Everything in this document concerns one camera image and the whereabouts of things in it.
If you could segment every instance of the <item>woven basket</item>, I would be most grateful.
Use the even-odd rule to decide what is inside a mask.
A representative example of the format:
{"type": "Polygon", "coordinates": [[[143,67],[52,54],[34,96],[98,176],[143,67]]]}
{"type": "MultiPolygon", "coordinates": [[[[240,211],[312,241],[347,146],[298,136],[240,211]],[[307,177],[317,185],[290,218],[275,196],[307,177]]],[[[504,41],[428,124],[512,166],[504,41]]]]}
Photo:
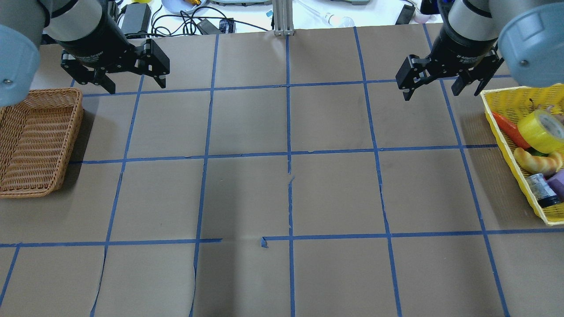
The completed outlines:
{"type": "Polygon", "coordinates": [[[488,119],[493,134],[496,137],[497,145],[499,145],[505,161],[519,183],[521,191],[527,197],[533,211],[548,226],[564,224],[564,203],[546,208],[542,208],[539,205],[525,180],[525,178],[531,176],[531,173],[522,169],[513,157],[513,151],[517,146],[499,129],[492,115],[492,111],[497,112],[517,124],[534,110],[529,98],[533,99],[535,104],[554,104],[555,107],[551,110],[552,113],[554,115],[561,115],[564,113],[564,85],[557,84],[546,88],[514,87],[484,90],[481,96],[486,108],[486,119],[488,119]]]}
{"type": "Polygon", "coordinates": [[[63,185],[83,114],[75,88],[32,90],[0,108],[0,198],[41,197],[63,185]]]}

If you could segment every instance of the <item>purple object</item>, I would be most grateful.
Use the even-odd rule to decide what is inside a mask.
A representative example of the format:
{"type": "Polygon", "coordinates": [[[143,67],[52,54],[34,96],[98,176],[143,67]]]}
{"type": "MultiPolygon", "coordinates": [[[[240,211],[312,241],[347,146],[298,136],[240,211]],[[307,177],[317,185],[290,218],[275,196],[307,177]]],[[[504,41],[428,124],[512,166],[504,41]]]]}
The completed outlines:
{"type": "Polygon", "coordinates": [[[548,179],[548,186],[554,190],[560,201],[564,201],[564,169],[548,179]]]}

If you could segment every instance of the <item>metal post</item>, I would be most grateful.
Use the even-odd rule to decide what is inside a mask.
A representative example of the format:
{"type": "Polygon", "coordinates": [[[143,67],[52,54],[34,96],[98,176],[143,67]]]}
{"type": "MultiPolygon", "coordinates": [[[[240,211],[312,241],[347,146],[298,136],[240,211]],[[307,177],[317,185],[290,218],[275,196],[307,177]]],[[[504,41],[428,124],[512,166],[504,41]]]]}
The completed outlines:
{"type": "Polygon", "coordinates": [[[272,0],[274,13],[274,35],[294,35],[292,22],[292,0],[272,0]]]}

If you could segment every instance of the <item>red pepper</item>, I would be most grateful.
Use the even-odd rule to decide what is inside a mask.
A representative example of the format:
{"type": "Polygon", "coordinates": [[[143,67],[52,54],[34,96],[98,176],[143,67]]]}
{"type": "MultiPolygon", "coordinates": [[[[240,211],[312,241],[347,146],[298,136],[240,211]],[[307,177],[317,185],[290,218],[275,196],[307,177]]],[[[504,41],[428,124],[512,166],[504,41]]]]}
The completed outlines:
{"type": "Polygon", "coordinates": [[[506,117],[500,115],[499,113],[492,111],[492,115],[495,119],[495,122],[497,122],[497,126],[501,129],[501,131],[503,131],[507,134],[507,136],[513,141],[513,143],[515,143],[515,145],[517,145],[518,147],[520,147],[524,150],[527,150],[531,147],[527,143],[527,141],[525,141],[525,139],[523,139],[523,137],[521,136],[521,133],[519,133],[519,130],[517,129],[516,124],[511,122],[506,117]]]}

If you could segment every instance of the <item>yellow tape roll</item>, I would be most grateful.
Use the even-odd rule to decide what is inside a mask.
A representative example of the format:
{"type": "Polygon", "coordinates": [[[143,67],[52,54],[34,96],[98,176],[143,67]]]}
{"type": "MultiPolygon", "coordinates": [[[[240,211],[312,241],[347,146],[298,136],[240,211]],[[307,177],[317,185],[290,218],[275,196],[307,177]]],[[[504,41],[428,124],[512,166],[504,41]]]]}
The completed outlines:
{"type": "Polygon", "coordinates": [[[564,147],[564,125],[545,110],[529,113],[517,128],[523,139],[542,153],[552,153],[564,147]]]}

